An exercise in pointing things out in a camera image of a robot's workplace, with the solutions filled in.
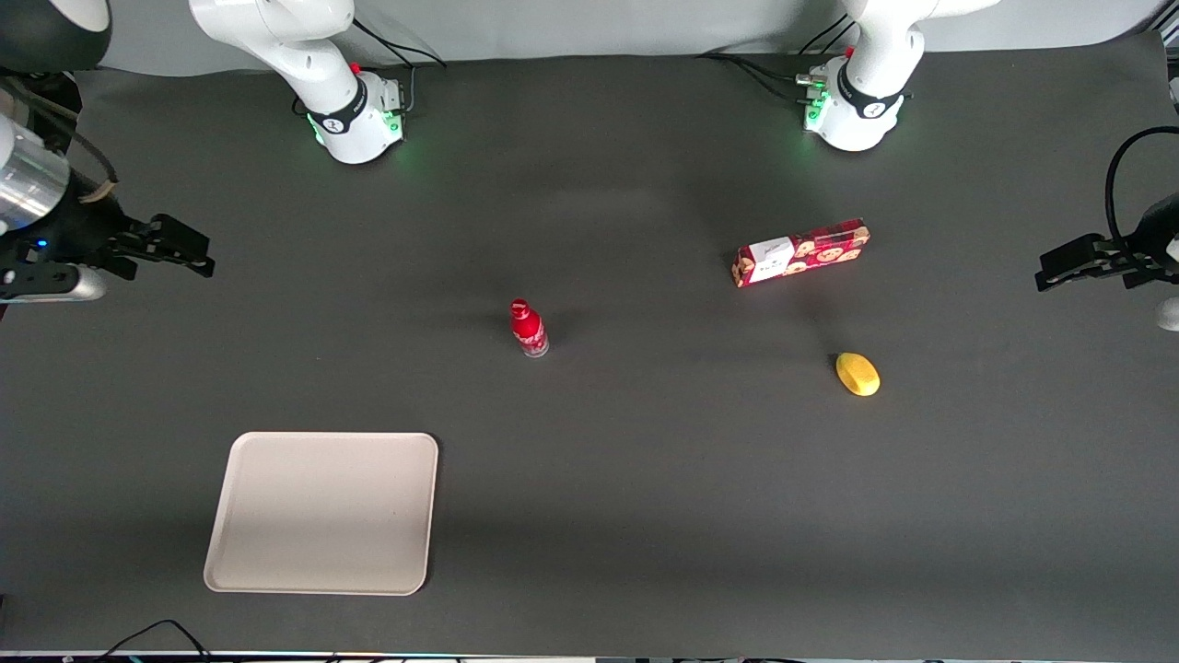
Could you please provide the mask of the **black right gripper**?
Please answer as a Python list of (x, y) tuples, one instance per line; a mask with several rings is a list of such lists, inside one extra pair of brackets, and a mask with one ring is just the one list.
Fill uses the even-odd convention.
[[(129, 230), (129, 245), (110, 247), (111, 239)], [(75, 196), (32, 227), (4, 235), (4, 268), (19, 263), (68, 263), (105, 269), (121, 280), (134, 280), (139, 262), (169, 263), (193, 270), (203, 278), (215, 275), (209, 256), (210, 239), (172, 215), (131, 219), (113, 198), (85, 204)]]

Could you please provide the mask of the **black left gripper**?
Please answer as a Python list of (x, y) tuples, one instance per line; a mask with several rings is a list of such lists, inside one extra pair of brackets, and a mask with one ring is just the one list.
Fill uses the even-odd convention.
[(1081, 238), (1071, 239), (1040, 256), (1041, 270), (1035, 276), (1036, 289), (1049, 291), (1058, 285), (1079, 280), (1104, 280), (1124, 273), (1124, 288), (1133, 289), (1150, 282), (1178, 285), (1178, 193), (1171, 193), (1165, 201), (1157, 202), (1138, 221), (1137, 229), (1124, 235), (1126, 252), (1132, 252), (1133, 260), (1126, 260), (1129, 267), (1124, 273), (1124, 265), (1109, 262), (1119, 255), (1119, 249), (1112, 239), (1091, 232)]

